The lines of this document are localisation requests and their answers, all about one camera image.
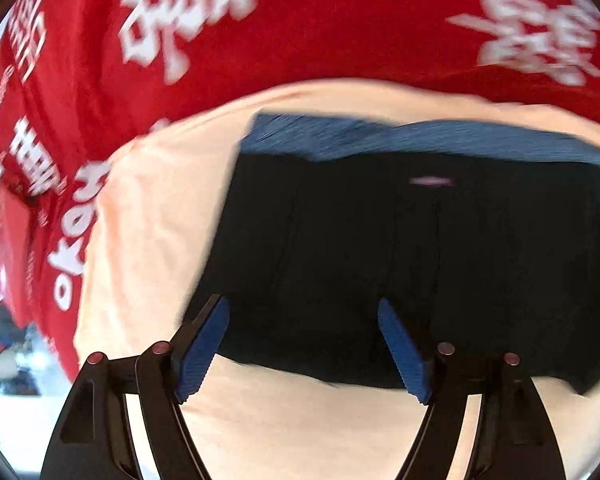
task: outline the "black fabric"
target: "black fabric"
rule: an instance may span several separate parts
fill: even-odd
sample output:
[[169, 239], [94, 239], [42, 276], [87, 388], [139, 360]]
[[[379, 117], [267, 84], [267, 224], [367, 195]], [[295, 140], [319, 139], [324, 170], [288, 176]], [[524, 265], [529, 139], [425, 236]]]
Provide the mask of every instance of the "black fabric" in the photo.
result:
[[513, 351], [584, 392], [600, 378], [600, 168], [241, 154], [186, 318], [212, 293], [232, 302], [219, 351], [238, 362], [401, 388], [386, 297], [433, 343]]

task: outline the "beige fabric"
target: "beige fabric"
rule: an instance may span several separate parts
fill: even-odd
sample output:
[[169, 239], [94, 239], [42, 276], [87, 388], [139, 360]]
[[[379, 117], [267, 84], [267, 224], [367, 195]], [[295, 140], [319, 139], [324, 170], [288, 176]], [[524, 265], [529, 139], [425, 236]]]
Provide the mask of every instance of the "beige fabric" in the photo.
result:
[[[352, 116], [393, 124], [471, 119], [577, 136], [600, 146], [600, 124], [558, 108], [494, 105], [470, 96], [360, 80], [271, 89], [171, 125], [123, 146], [97, 199], [87, 250], [78, 333], [84, 360], [140, 353], [168, 339], [202, 271], [236, 156], [258, 111]], [[537, 381], [570, 479], [600, 452], [600, 385], [588, 397], [564, 383]], [[469, 412], [474, 413], [477, 405]], [[131, 405], [137, 424], [141, 415]], [[198, 394], [183, 407], [215, 480], [393, 478], [424, 413], [403, 392], [332, 386], [216, 357]], [[460, 479], [466, 436], [450, 479]], [[141, 462], [146, 437], [136, 436]]]
[[9, 381], [18, 376], [17, 347], [12, 346], [0, 353], [0, 381]]

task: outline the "red fabric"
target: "red fabric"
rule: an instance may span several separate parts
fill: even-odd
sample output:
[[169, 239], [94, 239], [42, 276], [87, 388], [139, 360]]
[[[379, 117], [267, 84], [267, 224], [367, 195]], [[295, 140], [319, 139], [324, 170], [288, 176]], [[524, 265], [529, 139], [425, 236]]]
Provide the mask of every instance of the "red fabric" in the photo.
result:
[[33, 321], [26, 281], [30, 218], [29, 207], [0, 181], [0, 270], [7, 276], [0, 292], [20, 328]]
[[[163, 118], [331, 77], [555, 104], [600, 122], [600, 17], [587, 0], [16, 4], [0, 44], [0, 152], [9, 177], [42, 194], [31, 309], [71, 374], [81, 273], [58, 269], [48, 257], [63, 239], [81, 244], [84, 257], [92, 199], [73, 197], [82, 185], [77, 171]], [[86, 216], [78, 218], [75, 208]], [[64, 310], [58, 296], [66, 298], [67, 287]]]

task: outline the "folded shirt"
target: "folded shirt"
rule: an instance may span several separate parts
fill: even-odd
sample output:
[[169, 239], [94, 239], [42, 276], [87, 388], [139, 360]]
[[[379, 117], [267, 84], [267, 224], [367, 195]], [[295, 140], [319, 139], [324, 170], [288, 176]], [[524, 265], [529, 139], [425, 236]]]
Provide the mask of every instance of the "folded shirt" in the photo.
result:
[[186, 319], [211, 294], [230, 298], [219, 351], [238, 362], [399, 388], [374, 322], [388, 298], [432, 346], [515, 352], [583, 393], [600, 379], [600, 149], [502, 124], [259, 116]]
[[[557, 108], [493, 105], [361, 81], [272, 89], [137, 139], [112, 157], [110, 177], [96, 199], [99, 216], [87, 250], [75, 337], [82, 360], [96, 350], [110, 358], [138, 354], [173, 335], [205, 267], [239, 143], [258, 112], [394, 126], [439, 119], [509, 123], [534, 135], [560, 132], [600, 147], [599, 124]], [[600, 458], [600, 384], [587, 397], [552, 378], [536, 385], [568, 476], [579, 478]], [[182, 409], [210, 473], [220, 479], [317, 479], [325, 471], [332, 478], [387, 478], [398, 471], [424, 414], [404, 391], [333, 386], [221, 356]], [[142, 420], [139, 407], [132, 405], [131, 412], [135, 422]], [[469, 413], [475, 415], [477, 405]], [[134, 434], [134, 441], [147, 462], [146, 436]], [[472, 436], [464, 434], [460, 457], [468, 459], [471, 445]], [[463, 475], [462, 464], [454, 465], [450, 477]]]

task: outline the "chinese characters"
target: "chinese characters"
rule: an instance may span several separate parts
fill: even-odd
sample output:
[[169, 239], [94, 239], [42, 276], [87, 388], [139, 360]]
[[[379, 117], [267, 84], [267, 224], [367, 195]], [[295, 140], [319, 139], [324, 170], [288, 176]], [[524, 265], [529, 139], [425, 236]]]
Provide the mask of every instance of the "chinese characters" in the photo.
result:
[[7, 22], [9, 38], [24, 83], [36, 66], [45, 44], [45, 13], [42, 0], [16, 0]]
[[35, 142], [36, 132], [33, 128], [29, 128], [27, 118], [18, 120], [13, 131], [10, 153], [15, 156], [31, 183], [29, 193], [39, 195], [51, 188], [60, 192], [62, 182], [58, 167], [42, 143]]
[[175, 43], [178, 35], [193, 40], [205, 23], [217, 23], [227, 11], [234, 20], [249, 15], [255, 0], [122, 0], [131, 13], [120, 29], [123, 61], [149, 66], [160, 51], [164, 59], [164, 82], [178, 82], [189, 69], [189, 58]]
[[600, 78], [590, 50], [600, 31], [600, 12], [590, 0], [569, 0], [551, 8], [543, 0], [480, 0], [488, 19], [459, 14], [447, 21], [495, 36], [483, 44], [478, 65], [503, 65], [545, 73], [567, 86]]

